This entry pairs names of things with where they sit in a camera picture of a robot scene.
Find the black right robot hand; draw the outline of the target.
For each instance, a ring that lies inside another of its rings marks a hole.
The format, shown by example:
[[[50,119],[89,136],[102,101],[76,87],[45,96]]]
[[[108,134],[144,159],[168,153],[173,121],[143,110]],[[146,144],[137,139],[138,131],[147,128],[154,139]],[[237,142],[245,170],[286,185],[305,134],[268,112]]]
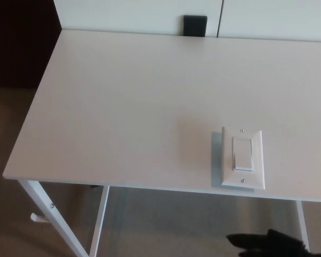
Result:
[[[235,233],[226,238],[242,249],[238,256],[310,256],[303,241],[272,229],[264,235]]]

